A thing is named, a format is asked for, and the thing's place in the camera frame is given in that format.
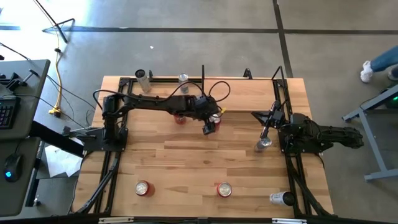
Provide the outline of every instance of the keyboard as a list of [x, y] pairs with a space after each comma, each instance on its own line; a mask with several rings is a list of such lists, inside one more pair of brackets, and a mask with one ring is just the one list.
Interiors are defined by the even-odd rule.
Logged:
[[0, 129], [11, 129], [17, 113], [19, 97], [0, 97]]

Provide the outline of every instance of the person's leg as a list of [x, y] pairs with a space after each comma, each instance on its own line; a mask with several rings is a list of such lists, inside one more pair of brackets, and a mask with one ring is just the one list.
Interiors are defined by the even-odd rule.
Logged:
[[363, 64], [363, 71], [361, 72], [362, 82], [368, 83], [374, 72], [384, 71], [391, 65], [398, 64], [398, 46], [395, 46], [384, 52], [372, 61], [366, 61]]
[[393, 68], [389, 73], [388, 73], [388, 78], [391, 81], [398, 81], [398, 66]]

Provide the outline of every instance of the red soda can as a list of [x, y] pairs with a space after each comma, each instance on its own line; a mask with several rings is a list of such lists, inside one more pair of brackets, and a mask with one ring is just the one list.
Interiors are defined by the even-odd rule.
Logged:
[[140, 180], [136, 184], [136, 194], [138, 196], [150, 197], [155, 193], [155, 186], [147, 181]]
[[187, 122], [187, 118], [176, 114], [174, 115], [174, 121], [177, 124], [185, 124], [185, 122]]
[[229, 197], [232, 194], [232, 187], [227, 182], [222, 182], [217, 185], [217, 194], [220, 197]]
[[220, 129], [221, 116], [218, 114], [213, 114], [210, 116], [210, 121], [213, 121], [216, 124], [216, 131], [218, 131]]

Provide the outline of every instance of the white sneaker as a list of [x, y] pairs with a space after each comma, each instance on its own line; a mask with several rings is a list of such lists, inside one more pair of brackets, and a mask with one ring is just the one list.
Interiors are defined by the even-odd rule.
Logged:
[[362, 82], [369, 83], [371, 81], [372, 75], [373, 71], [371, 68], [371, 62], [365, 61], [365, 63], [363, 63], [363, 70], [361, 71]]
[[398, 81], [398, 77], [392, 76], [391, 71], [388, 73], [388, 78], [389, 78], [391, 81]]

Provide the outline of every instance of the gray metal frame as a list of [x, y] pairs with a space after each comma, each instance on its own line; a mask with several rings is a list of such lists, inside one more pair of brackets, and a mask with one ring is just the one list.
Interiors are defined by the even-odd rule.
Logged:
[[350, 112], [346, 116], [343, 116], [343, 120], [345, 122], [350, 122], [352, 119], [359, 117], [363, 128], [365, 130], [366, 135], [368, 136], [369, 143], [374, 153], [374, 157], [376, 158], [377, 164], [379, 165], [380, 171], [374, 172], [369, 175], [365, 175], [365, 180], [374, 180], [374, 179], [381, 179], [386, 177], [395, 177], [398, 176], [398, 169], [387, 169], [384, 160], [381, 156], [379, 146], [376, 142], [376, 137], [372, 132], [372, 129], [369, 125], [368, 119], [366, 117], [366, 113], [369, 110], [373, 110], [378, 106], [382, 105], [387, 100], [392, 99], [393, 97], [397, 96], [398, 93], [398, 85], [390, 88], [389, 90], [381, 93], [380, 95], [374, 97], [373, 99], [369, 100], [368, 102], [361, 105], [358, 109]]

